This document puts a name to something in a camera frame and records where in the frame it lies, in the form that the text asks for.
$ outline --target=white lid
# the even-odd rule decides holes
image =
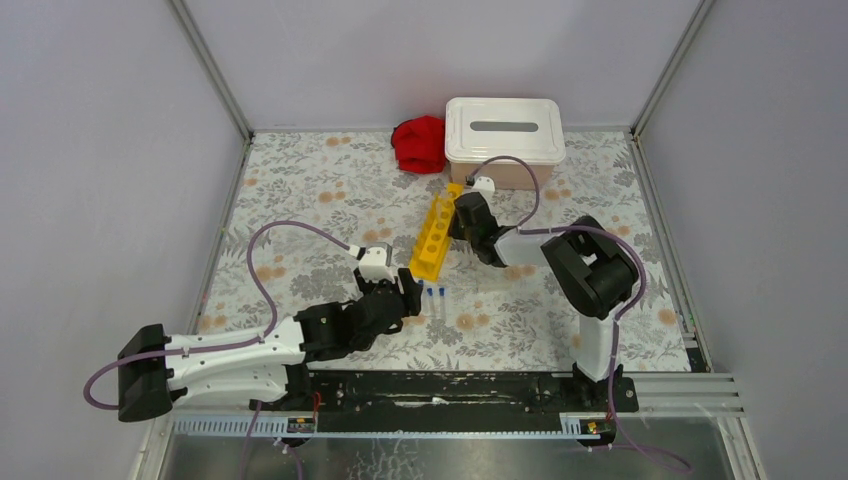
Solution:
[[[530,165],[556,165],[565,158],[559,107],[546,99],[454,98],[447,106],[445,155],[455,163],[512,155]]]

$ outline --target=floral tablecloth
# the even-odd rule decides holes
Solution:
[[[385,241],[393,265],[409,261],[415,238],[447,172],[415,175],[397,168],[389,132],[261,133],[244,178],[197,330],[203,333],[265,324],[270,310],[250,279],[245,252],[263,224],[307,222],[343,241]],[[591,214],[631,242],[648,271],[647,293],[622,320],[627,370],[688,371],[668,282],[623,133],[566,133],[568,157],[544,186],[542,206],[528,226],[563,225]],[[492,211],[514,223],[529,211],[532,192],[498,191]],[[257,273],[281,315],[358,296],[356,263],[311,232],[279,227],[254,253]],[[454,242],[442,268],[446,287],[434,309],[405,319],[403,331],[381,336],[371,350],[310,368],[382,370],[536,370],[571,368],[581,348],[577,312],[550,269],[481,265]]]

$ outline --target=storage box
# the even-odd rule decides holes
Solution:
[[[458,97],[448,102],[445,156],[451,181],[465,183],[478,165],[498,155],[518,157],[533,169],[539,186],[565,159],[559,107],[553,100]],[[532,190],[533,180],[520,164],[498,160],[480,174],[496,188]]]

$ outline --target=red cloth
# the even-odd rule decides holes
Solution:
[[[445,169],[445,121],[425,115],[407,120],[392,134],[395,158],[401,170],[438,173]]]

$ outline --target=white wall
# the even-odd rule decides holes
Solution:
[[[126,478],[83,382],[185,329],[241,140],[161,0],[4,2],[0,65],[0,477]]]
[[[630,125],[698,0],[190,0],[259,129],[391,127],[456,96]]]
[[[848,3],[716,2],[644,137],[767,472],[844,478]]]

